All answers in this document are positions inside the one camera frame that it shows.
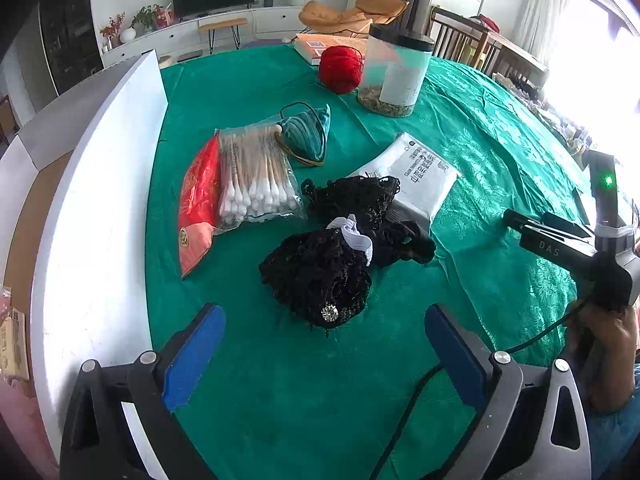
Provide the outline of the person right hand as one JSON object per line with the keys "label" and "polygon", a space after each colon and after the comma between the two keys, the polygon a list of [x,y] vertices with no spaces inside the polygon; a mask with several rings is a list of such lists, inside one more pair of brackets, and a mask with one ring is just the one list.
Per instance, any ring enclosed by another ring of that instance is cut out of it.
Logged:
{"label": "person right hand", "polygon": [[565,339],[572,350],[578,345],[578,333],[590,330],[600,349],[596,370],[586,382],[591,407],[600,413],[619,411],[634,394],[634,361],[639,344],[638,314],[634,307],[623,311],[605,311],[595,304],[576,300],[567,321]]}

